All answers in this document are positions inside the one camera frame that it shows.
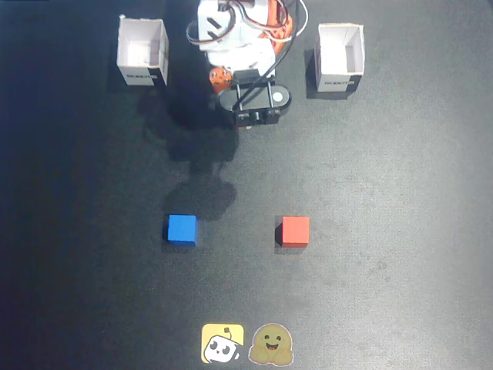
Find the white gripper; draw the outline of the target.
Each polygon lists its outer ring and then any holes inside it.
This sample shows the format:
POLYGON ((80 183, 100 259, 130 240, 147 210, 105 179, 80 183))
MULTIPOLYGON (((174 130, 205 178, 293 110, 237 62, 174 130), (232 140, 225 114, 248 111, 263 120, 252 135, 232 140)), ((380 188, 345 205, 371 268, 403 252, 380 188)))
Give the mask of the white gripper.
POLYGON ((236 71, 256 69, 263 75, 276 61, 276 54, 269 39, 254 39, 253 42, 226 51, 208 51, 207 58, 212 66, 209 79, 215 93, 231 87, 236 71))

